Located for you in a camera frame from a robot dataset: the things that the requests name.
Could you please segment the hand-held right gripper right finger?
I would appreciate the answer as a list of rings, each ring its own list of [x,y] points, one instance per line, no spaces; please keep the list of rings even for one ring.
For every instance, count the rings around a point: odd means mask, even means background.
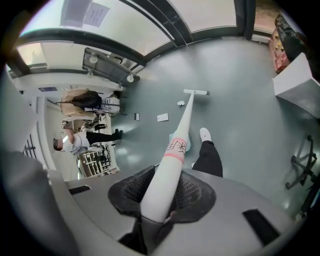
[[[171,223],[194,223],[205,216],[216,202],[216,192],[206,182],[181,172],[170,211]]]

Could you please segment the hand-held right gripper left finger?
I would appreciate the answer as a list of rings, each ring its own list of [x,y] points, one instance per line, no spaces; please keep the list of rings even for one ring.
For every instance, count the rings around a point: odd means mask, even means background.
[[[140,217],[140,203],[155,175],[154,165],[114,183],[108,191],[108,199],[121,214]]]

